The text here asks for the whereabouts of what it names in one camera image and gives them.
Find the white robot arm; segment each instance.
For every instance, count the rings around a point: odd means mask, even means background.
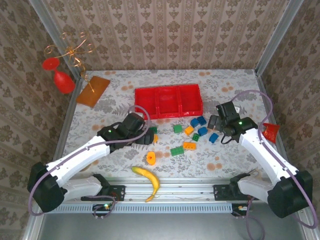
[[[43,165],[41,162],[36,163],[31,168],[27,186],[28,191],[31,193],[37,181],[50,172],[40,182],[33,194],[33,198],[44,213],[54,210],[62,202],[70,199],[107,195],[110,185],[100,174],[94,174],[85,179],[70,179],[95,160],[127,145],[132,143],[151,144],[154,140],[154,132],[152,129],[148,129],[145,130],[146,133],[142,136],[144,132],[142,128],[144,126],[145,121],[141,116],[133,112],[129,113],[123,122],[116,122],[110,126],[103,127],[97,133],[97,136],[94,136],[86,144],[67,156],[47,165]]]
[[[217,115],[212,115],[208,122],[208,128],[223,132],[222,144],[231,140],[245,147],[263,167],[270,181],[262,181],[247,173],[231,178],[230,195],[250,195],[265,203],[268,203],[272,211],[280,218],[284,218],[298,210],[308,206],[307,201],[294,183],[289,170],[304,188],[306,194],[312,199],[313,178],[307,171],[298,171],[297,168],[287,162],[270,144],[258,136],[258,126],[254,121],[245,117],[240,119],[234,104],[229,101],[217,105]]]

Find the toy block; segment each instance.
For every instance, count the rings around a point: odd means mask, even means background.
[[[194,142],[183,142],[183,148],[188,149],[188,150],[195,150],[196,149],[196,144]]]
[[[155,165],[156,164],[156,154],[153,151],[148,152],[146,155],[146,161],[148,164]]]
[[[193,134],[192,140],[198,142],[200,135],[198,133]]]
[[[215,143],[215,141],[218,139],[219,135],[216,133],[212,133],[212,135],[209,137],[209,142]]]
[[[193,128],[195,128],[196,126],[198,126],[198,125],[199,125],[198,119],[196,119],[196,118],[192,119],[192,120],[190,121],[190,125],[191,125]]]
[[[197,120],[199,121],[200,125],[203,126],[207,123],[204,116],[197,117]]]
[[[184,154],[184,148],[182,146],[178,146],[176,148],[170,149],[171,155],[174,157],[176,155]]]
[[[159,139],[158,135],[155,134],[153,137],[153,142],[156,144],[158,142],[158,139]]]
[[[157,130],[156,126],[149,127],[149,129],[152,129],[155,134],[158,133],[158,130]]]
[[[194,131],[194,128],[192,126],[188,126],[185,130],[184,130],[184,133],[187,134],[188,136],[190,134],[192,134]]]
[[[204,126],[199,128],[198,134],[202,137],[203,135],[206,135],[208,133],[208,129]]]
[[[177,124],[177,125],[174,125],[173,126],[173,131],[175,134],[178,134],[178,133],[182,133],[182,126],[180,124]]]

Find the yellow banana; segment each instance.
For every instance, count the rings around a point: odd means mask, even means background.
[[[146,170],[144,168],[138,167],[138,166],[133,166],[132,167],[132,171],[135,174],[142,175],[142,176],[148,178],[151,181],[152,186],[153,186],[153,193],[152,193],[152,195],[150,197],[148,197],[145,200],[145,202],[147,203],[147,202],[151,201],[155,197],[155,194],[157,193],[158,189],[160,188],[159,179],[152,172],[150,172],[150,171],[148,171],[148,170]]]

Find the blue lego brick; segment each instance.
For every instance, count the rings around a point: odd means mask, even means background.
[[[215,141],[218,139],[218,137],[219,137],[219,135],[218,134],[216,134],[216,133],[212,133],[212,135],[210,136],[210,138],[209,138],[209,142],[211,142],[211,143],[215,143]]]
[[[195,128],[196,126],[198,126],[200,123],[198,121],[198,119],[194,118],[190,121],[190,125]]]
[[[204,116],[197,117],[197,120],[199,121],[201,126],[207,124],[207,121],[205,120]]]
[[[199,130],[198,130],[198,134],[199,134],[200,136],[206,135],[207,133],[208,133],[208,129],[207,129],[205,126],[199,128]]]

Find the red plastic container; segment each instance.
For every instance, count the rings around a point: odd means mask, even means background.
[[[145,108],[151,119],[203,114],[203,102],[198,84],[136,88],[135,104]]]

